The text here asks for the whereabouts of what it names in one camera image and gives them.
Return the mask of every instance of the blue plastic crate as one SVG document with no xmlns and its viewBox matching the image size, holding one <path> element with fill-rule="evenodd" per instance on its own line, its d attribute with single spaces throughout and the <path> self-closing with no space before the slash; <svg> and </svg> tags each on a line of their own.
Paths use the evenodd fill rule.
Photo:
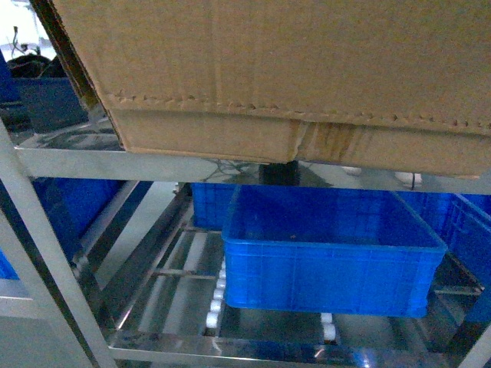
<svg viewBox="0 0 491 368">
<path fill-rule="evenodd" d="M 441 235 L 453 194 L 423 192 L 399 192 L 398 194 L 438 235 Z"/>
<path fill-rule="evenodd" d="M 235 184 L 193 183 L 194 225 L 221 230 L 235 188 Z"/>
<path fill-rule="evenodd" d="M 226 302 L 422 317 L 444 242 L 397 194 L 242 186 L 225 241 Z"/>
<path fill-rule="evenodd" d="M 14 271 L 14 268 L 8 263 L 7 258 L 0 250 L 0 278 L 6 278 L 9 280 L 18 280 L 18 276 Z"/>
<path fill-rule="evenodd" d="M 453 195 L 442 239 L 485 286 L 491 286 L 491 216 L 461 195 Z"/>
<path fill-rule="evenodd" d="M 80 237 L 122 182 L 99 179 L 41 178 L 32 185 L 67 260 L 80 250 Z"/>
</svg>

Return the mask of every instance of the steel shelf surface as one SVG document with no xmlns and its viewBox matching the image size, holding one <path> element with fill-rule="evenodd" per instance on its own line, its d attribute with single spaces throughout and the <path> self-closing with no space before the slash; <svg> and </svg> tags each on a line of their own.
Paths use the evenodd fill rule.
<svg viewBox="0 0 491 368">
<path fill-rule="evenodd" d="M 125 152 L 108 120 L 11 138 L 28 175 L 35 177 L 265 183 L 261 163 Z M 491 170 L 462 179 L 422 173 L 419 184 L 401 182 L 390 170 L 362 169 L 354 176 L 341 166 L 299 162 L 295 175 L 298 186 L 491 194 Z"/>
</svg>

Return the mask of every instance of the cable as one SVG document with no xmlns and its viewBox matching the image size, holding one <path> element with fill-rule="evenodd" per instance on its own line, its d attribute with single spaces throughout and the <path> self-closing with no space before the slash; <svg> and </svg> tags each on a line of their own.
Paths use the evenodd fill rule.
<svg viewBox="0 0 491 368">
<path fill-rule="evenodd" d="M 17 43 L 18 43 L 17 36 L 18 36 L 18 27 L 15 25 L 14 26 L 14 38 L 12 39 L 12 46 L 14 48 L 12 48 L 12 52 L 10 54 L 10 56 L 12 57 L 12 59 L 14 58 L 14 52 L 15 52 L 15 50 L 20 51 L 23 55 L 25 55 L 25 51 L 23 51 L 23 50 L 21 50 L 20 48 L 17 47 Z"/>
</svg>

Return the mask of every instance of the metal bar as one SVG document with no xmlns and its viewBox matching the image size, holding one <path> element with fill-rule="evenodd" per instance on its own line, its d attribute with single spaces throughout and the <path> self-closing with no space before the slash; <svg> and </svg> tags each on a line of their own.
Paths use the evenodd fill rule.
<svg viewBox="0 0 491 368">
<path fill-rule="evenodd" d="M 439 286 L 433 289 L 435 294 L 468 295 L 478 297 L 483 292 L 480 287 L 472 286 Z"/>
<path fill-rule="evenodd" d="M 71 352 L 71 356 L 78 367 L 92 367 L 91 360 L 58 308 L 55 299 L 38 273 L 38 269 L 31 263 L 29 253 L 19 241 L 3 210 L 0 211 L 0 234 L 2 234 L 4 244 L 8 244 L 8 247 L 2 247 L 2 251 L 12 263 L 19 277 L 24 280 L 25 287 L 31 297 L 41 307 L 38 310 L 39 317 L 48 321 L 54 336 L 59 338 L 60 344 L 66 351 Z"/>
<path fill-rule="evenodd" d="M 491 360 L 491 325 L 486 328 L 459 368 L 483 368 Z"/>
<path fill-rule="evenodd" d="M 43 314 L 20 280 L 0 279 L 0 316 L 38 319 Z"/>
<path fill-rule="evenodd" d="M 116 363 L 104 344 L 104 338 L 84 294 L 75 280 L 34 188 L 25 174 L 25 168 L 15 154 L 7 130 L 2 123 L 0 124 L 0 179 L 44 259 L 64 302 L 80 327 L 95 360 L 100 366 L 116 368 Z"/>
<path fill-rule="evenodd" d="M 435 353 L 371 350 L 295 343 L 272 343 L 218 337 L 176 336 L 164 333 L 118 331 L 108 336 L 114 359 L 168 364 L 233 367 L 352 366 L 394 368 L 447 367 Z"/>
<path fill-rule="evenodd" d="M 101 266 L 151 185 L 151 182 L 126 182 L 85 232 L 81 245 L 93 272 Z"/>
<path fill-rule="evenodd" d="M 260 165 L 256 163 L 85 149 L 17 147 L 16 152 L 32 176 L 261 183 Z M 381 169 L 364 169 L 360 176 L 350 176 L 340 166 L 300 162 L 298 175 L 300 186 L 410 190 L 395 178 L 394 172 Z M 427 174 L 422 175 L 422 178 L 421 187 L 417 188 L 419 192 L 491 194 L 491 171 L 485 172 L 478 179 L 455 179 Z"/>
<path fill-rule="evenodd" d="M 192 270 L 166 270 L 158 268 L 153 273 L 153 276 L 169 276 L 175 278 L 195 278 L 200 280 L 216 280 L 218 275 L 210 274 L 209 272 L 192 271 Z"/>
<path fill-rule="evenodd" d="M 155 268 L 164 255 L 171 252 L 177 233 L 189 221 L 192 213 L 189 211 L 189 203 L 188 191 L 177 193 L 166 211 L 103 290 L 104 300 L 108 302 L 110 311 L 117 320 L 117 328 L 123 326 Z"/>
</svg>

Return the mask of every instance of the metal shelf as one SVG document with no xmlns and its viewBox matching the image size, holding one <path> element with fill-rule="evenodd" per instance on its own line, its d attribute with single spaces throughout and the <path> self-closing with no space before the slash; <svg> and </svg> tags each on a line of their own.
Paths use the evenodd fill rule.
<svg viewBox="0 0 491 368">
<path fill-rule="evenodd" d="M 107 120 L 16 138 L 15 152 L 34 177 L 265 183 L 265 165 L 259 163 L 125 152 Z M 352 176 L 341 166 L 300 162 L 296 175 L 298 186 L 491 194 L 491 170 L 478 179 L 423 174 L 422 184 L 414 188 L 411 182 L 403 184 L 394 172 L 382 169 L 363 169 L 359 176 Z"/>
<path fill-rule="evenodd" d="M 101 287 L 94 273 L 110 256 L 114 236 L 109 235 L 122 231 L 124 223 L 129 221 L 128 214 L 134 210 L 137 202 L 142 201 L 147 188 L 135 182 L 128 183 L 109 204 L 108 210 L 101 214 L 103 217 L 94 223 L 88 232 L 90 236 L 83 239 L 85 252 L 77 255 L 74 262 L 69 264 L 35 195 L 29 176 L 263 184 L 264 166 L 125 153 L 114 147 L 115 135 L 112 132 L 100 127 L 94 132 L 92 126 L 78 129 L 79 134 L 73 134 L 73 130 L 58 132 L 54 140 L 34 136 L 14 148 L 0 124 L 0 194 L 4 197 L 0 201 L 0 230 L 11 245 L 5 249 L 5 253 L 24 281 L 31 300 L 36 301 L 39 313 L 58 333 L 67 351 L 74 354 L 77 366 L 116 368 L 115 360 L 126 360 L 131 366 L 138 362 L 145 362 L 144 366 L 148 366 L 148 362 L 257 367 L 312 364 L 363 368 L 401 364 L 459 366 L 463 354 L 433 352 L 425 343 L 418 342 L 417 336 L 423 336 L 423 340 L 425 336 L 432 336 L 432 327 L 426 328 L 426 322 L 408 324 L 416 331 L 410 333 L 415 341 L 407 341 L 404 346 L 417 348 L 407 351 L 336 347 L 314 341 L 287 342 L 288 339 L 279 342 L 243 340 L 240 334 L 232 336 L 230 328 L 219 329 L 217 337 L 203 336 L 206 311 L 203 306 L 210 298 L 211 288 L 208 288 L 208 284 L 213 285 L 216 275 L 212 266 L 219 265 L 221 251 L 215 241 L 206 243 L 203 240 L 206 233 L 189 226 L 192 205 L 186 187 L 163 209 L 147 235 L 114 276 Z M 86 133 L 91 141 L 88 145 L 84 138 Z M 364 170 L 360 176 L 349 176 L 339 166 L 299 163 L 297 174 L 299 182 L 293 185 L 411 189 L 395 179 L 392 172 L 383 170 Z M 490 183 L 488 174 L 475 181 L 423 176 L 423 184 L 417 190 L 490 193 Z M 127 205 L 126 199 L 133 196 L 136 196 L 136 202 Z M 119 222 L 121 226 L 116 226 L 114 222 Z M 206 239 L 213 237 L 218 238 L 217 234 L 206 234 Z M 205 258 L 203 264 L 209 267 L 200 268 L 197 260 L 205 255 L 209 258 Z M 186 264 L 195 267 L 186 269 Z M 162 293 L 157 294 L 154 291 L 157 279 L 172 282 L 167 283 L 170 286 L 163 284 L 159 289 Z M 440 285 L 438 300 L 444 293 L 453 292 L 453 289 L 445 286 Z M 457 291 L 461 293 L 462 290 L 468 289 L 459 288 Z M 160 306 L 161 300 L 165 300 L 166 304 Z M 194 318 L 186 317 L 186 311 L 192 311 Z M 223 313 L 226 316 L 222 323 L 230 326 L 230 321 L 234 320 L 233 313 L 230 308 Z M 433 319 L 437 326 L 446 320 L 451 322 L 451 314 L 447 314 L 450 317 L 443 320 L 439 318 L 442 314 L 438 313 L 435 314 L 437 318 Z M 398 324 L 397 328 L 406 327 Z M 491 327 L 488 327 L 460 367 L 480 368 L 484 365 L 487 359 L 483 359 L 491 356 L 490 331 Z"/>
</svg>

